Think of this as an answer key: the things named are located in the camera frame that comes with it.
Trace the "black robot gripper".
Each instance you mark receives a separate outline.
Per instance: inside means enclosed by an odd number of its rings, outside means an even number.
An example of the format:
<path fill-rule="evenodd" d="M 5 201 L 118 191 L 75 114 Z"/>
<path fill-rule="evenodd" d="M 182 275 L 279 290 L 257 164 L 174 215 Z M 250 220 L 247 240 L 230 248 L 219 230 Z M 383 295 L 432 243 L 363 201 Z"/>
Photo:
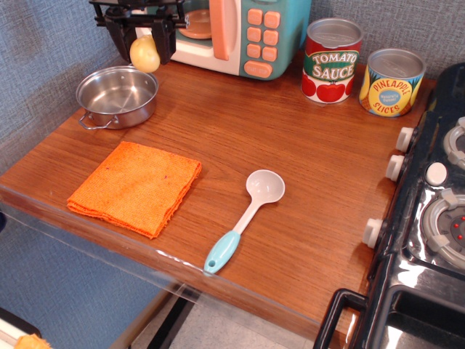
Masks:
<path fill-rule="evenodd" d="M 89 1 L 95 20 L 105 26 L 120 56 L 131 62 L 130 49 L 137 35 L 134 28 L 152 28 L 152 37 L 161 64 L 176 52 L 176 29 L 186 28 L 189 16 L 184 1 Z"/>

